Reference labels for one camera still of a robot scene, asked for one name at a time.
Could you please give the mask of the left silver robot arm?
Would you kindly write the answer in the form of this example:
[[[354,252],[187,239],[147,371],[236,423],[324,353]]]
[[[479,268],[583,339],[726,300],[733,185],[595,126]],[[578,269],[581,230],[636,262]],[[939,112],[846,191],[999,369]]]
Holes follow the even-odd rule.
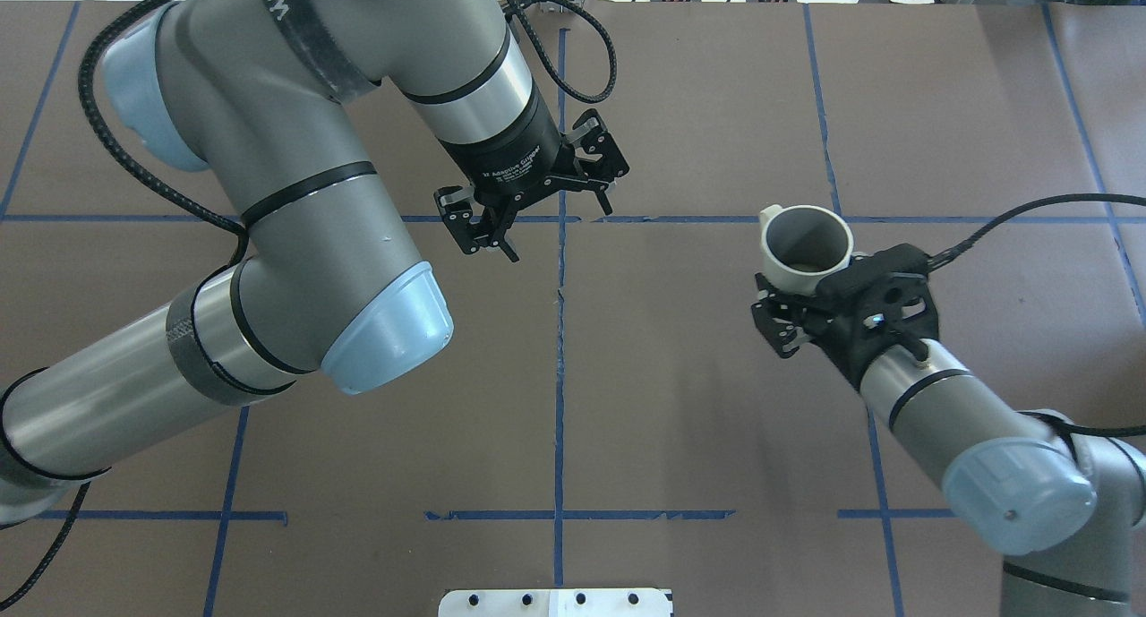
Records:
[[[143,0],[86,50],[91,130],[154,193],[234,234],[221,270],[3,392],[3,528],[119,459],[325,373],[358,395],[437,356],[453,320],[345,112],[390,80],[461,169],[435,192],[463,253],[518,259],[518,213],[607,193],[628,163],[592,108],[562,132],[510,25],[570,0]]]

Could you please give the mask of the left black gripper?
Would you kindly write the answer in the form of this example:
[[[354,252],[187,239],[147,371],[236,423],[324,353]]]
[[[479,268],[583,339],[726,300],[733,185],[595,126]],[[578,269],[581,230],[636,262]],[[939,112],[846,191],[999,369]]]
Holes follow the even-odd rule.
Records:
[[[482,142],[444,142],[445,151],[471,185],[434,192],[441,222],[462,253],[500,250],[520,261],[507,237],[520,211],[520,193],[542,185],[560,156],[560,189],[590,192],[605,216],[614,210],[609,192],[630,171],[596,108],[588,108],[562,133],[542,97],[529,97],[510,126]]]

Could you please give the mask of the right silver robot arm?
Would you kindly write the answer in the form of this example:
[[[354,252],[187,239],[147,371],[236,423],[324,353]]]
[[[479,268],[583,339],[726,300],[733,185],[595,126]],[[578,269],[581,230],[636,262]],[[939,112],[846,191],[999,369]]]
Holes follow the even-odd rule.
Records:
[[[752,312],[786,339],[831,347],[868,412],[928,475],[958,520],[1002,556],[1003,616],[1133,616],[1143,452],[1055,411],[1019,412],[937,339],[928,279],[893,271],[849,299],[774,289]]]

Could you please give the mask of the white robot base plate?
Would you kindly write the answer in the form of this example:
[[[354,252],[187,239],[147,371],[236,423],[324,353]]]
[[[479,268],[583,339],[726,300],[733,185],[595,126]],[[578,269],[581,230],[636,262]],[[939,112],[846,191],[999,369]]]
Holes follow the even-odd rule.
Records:
[[[674,616],[672,591],[654,587],[449,591],[438,616]]]

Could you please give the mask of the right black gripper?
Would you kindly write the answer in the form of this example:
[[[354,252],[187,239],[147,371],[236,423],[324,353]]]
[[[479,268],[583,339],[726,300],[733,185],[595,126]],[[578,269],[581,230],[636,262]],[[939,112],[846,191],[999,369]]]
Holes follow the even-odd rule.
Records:
[[[810,343],[832,360],[846,359],[851,337],[843,321],[848,287],[843,271],[821,279],[810,295],[784,291],[761,271],[754,279],[758,302],[749,306],[749,314],[777,356],[794,356],[799,347]]]

